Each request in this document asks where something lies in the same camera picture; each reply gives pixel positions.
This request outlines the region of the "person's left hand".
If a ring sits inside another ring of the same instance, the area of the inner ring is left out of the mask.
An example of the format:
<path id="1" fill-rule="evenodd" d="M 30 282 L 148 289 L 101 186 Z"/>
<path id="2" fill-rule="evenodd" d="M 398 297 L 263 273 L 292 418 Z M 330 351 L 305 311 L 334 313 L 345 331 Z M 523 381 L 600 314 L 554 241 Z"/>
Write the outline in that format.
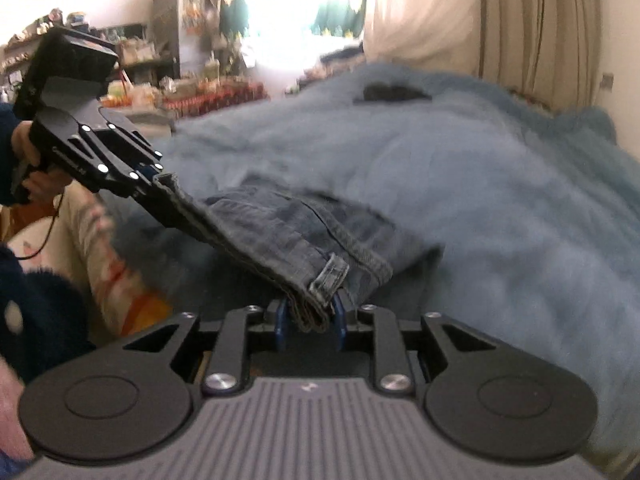
<path id="1" fill-rule="evenodd" d="M 11 144 L 14 154 L 20 162 L 37 168 L 40 165 L 40 153 L 29 139 L 31 122 L 20 122 L 12 133 Z M 36 203 L 49 203 L 62 194 L 73 179 L 60 168 L 47 171 L 34 170 L 23 179 L 22 187 L 28 192 L 28 199 Z"/>

